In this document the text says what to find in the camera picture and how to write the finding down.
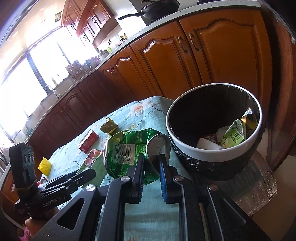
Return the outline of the person's left hand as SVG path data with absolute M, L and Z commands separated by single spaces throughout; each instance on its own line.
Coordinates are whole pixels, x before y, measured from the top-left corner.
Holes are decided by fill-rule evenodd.
M 34 219 L 30 217 L 25 220 L 25 226 L 23 231 L 23 236 L 19 237 L 20 240 L 31 240 L 32 237 L 50 220 L 59 212 L 59 208 L 55 207 L 47 212 L 45 212 L 45 220 Z

